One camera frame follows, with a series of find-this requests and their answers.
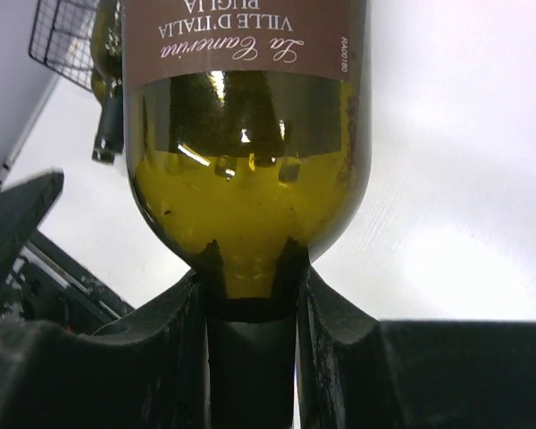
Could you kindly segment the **dark bottle front label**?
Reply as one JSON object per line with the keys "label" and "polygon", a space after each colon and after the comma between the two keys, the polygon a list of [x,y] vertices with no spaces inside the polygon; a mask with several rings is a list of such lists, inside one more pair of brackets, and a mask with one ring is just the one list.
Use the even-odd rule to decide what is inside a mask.
{"label": "dark bottle front label", "polygon": [[119,1],[98,3],[90,39],[91,88],[102,107],[92,159],[103,164],[113,164],[124,147],[120,8]]}

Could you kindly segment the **green bottle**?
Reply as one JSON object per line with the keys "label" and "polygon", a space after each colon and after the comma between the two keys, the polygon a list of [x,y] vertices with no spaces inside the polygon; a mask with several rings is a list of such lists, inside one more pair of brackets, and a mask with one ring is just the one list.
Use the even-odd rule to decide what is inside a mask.
{"label": "green bottle", "polygon": [[125,1],[130,183],[194,270],[214,428],[288,428],[298,290],[371,169],[366,1]]}

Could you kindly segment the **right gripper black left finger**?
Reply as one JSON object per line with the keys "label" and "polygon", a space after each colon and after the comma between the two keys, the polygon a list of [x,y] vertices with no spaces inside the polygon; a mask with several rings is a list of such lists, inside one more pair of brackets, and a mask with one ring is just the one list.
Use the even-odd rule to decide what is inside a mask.
{"label": "right gripper black left finger", "polygon": [[202,428],[205,386],[192,273],[92,335],[0,322],[0,428]]}

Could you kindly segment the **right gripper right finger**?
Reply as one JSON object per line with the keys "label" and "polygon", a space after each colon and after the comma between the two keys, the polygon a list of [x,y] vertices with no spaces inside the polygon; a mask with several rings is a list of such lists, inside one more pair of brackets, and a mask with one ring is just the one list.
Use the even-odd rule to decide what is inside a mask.
{"label": "right gripper right finger", "polygon": [[304,428],[536,428],[536,323],[379,321],[315,271],[299,294]]}

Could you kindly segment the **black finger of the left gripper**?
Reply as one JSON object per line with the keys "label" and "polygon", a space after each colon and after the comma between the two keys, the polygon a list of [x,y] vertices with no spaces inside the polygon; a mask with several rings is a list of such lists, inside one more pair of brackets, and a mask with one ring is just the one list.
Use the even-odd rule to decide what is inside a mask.
{"label": "black finger of the left gripper", "polygon": [[45,172],[0,191],[0,290],[22,246],[63,190],[61,171]]}

